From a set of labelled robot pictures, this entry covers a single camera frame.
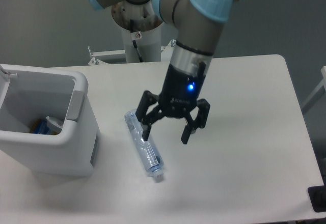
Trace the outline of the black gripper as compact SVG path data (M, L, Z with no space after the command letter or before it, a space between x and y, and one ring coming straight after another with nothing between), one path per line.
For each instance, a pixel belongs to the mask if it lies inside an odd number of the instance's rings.
M152 124L163 117L185 118L186 125L181 136L183 144L188 143L190 135L198 128L206 126L210 104L206 99L198 98L205 80L204 71L204 62L199 63L199 69L194 75L181 72L170 64L160 95L148 90L143 92L135 113L143 129L143 140L148 140ZM195 107L198 112L193 119L190 112Z

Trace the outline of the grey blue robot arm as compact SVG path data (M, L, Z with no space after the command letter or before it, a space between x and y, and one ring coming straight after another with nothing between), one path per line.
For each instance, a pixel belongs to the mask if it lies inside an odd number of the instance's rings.
M212 56L232 4L240 0L89 0L96 10L120 4L122 24L131 33L146 32L167 23L178 30L176 46L159 95L145 91L135 115L144 140L152 125L164 118L184 118L181 140L204 128L210 104L199 99Z

